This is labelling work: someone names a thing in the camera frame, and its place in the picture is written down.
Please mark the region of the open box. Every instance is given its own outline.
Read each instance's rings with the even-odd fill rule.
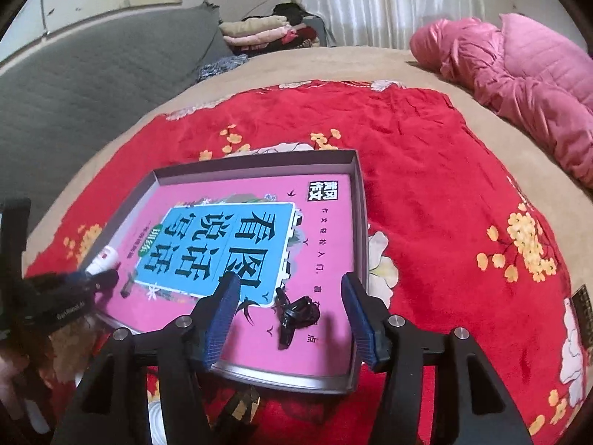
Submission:
[[[133,332],[160,329],[208,296],[225,270],[241,300],[212,371],[258,386],[348,393],[357,359],[340,295],[354,270],[368,280],[364,188],[355,151],[235,156],[157,169],[120,206],[85,269],[109,245],[121,261],[99,316]],[[275,289],[319,303],[318,323],[278,348]]]

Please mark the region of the blue gripper pad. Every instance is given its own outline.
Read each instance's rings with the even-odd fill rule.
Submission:
[[[235,273],[227,273],[223,279],[229,279],[229,284],[224,290],[218,308],[213,314],[210,325],[206,329],[202,362],[209,370],[221,356],[222,347],[231,328],[236,307],[241,294],[241,281]]]
[[[352,272],[342,276],[342,303],[360,359],[375,373],[385,371],[391,358],[391,341],[385,334],[389,311],[384,303],[369,296]]]

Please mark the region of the stack of folded clothes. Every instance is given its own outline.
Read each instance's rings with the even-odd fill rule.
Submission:
[[[252,16],[240,22],[220,24],[224,40],[235,55],[254,57],[279,50],[319,46],[317,33],[302,23],[300,13],[292,11],[291,6],[278,5],[274,10],[275,13],[284,10],[286,14]]]

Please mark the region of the green label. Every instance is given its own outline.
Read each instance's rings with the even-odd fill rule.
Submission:
[[[144,243],[140,246],[140,249],[138,250],[138,255],[140,257],[144,256],[147,252],[149,252],[150,248],[154,244],[154,241],[156,240],[156,237],[160,234],[161,229],[162,224],[157,224],[150,230],[150,233],[148,233],[148,236],[146,236],[146,239],[144,239]]]

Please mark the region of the pink comforter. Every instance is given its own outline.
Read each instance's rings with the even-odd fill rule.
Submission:
[[[412,53],[529,132],[565,171],[593,188],[593,60],[525,16],[500,17],[502,29],[477,18],[438,20],[413,35]]]

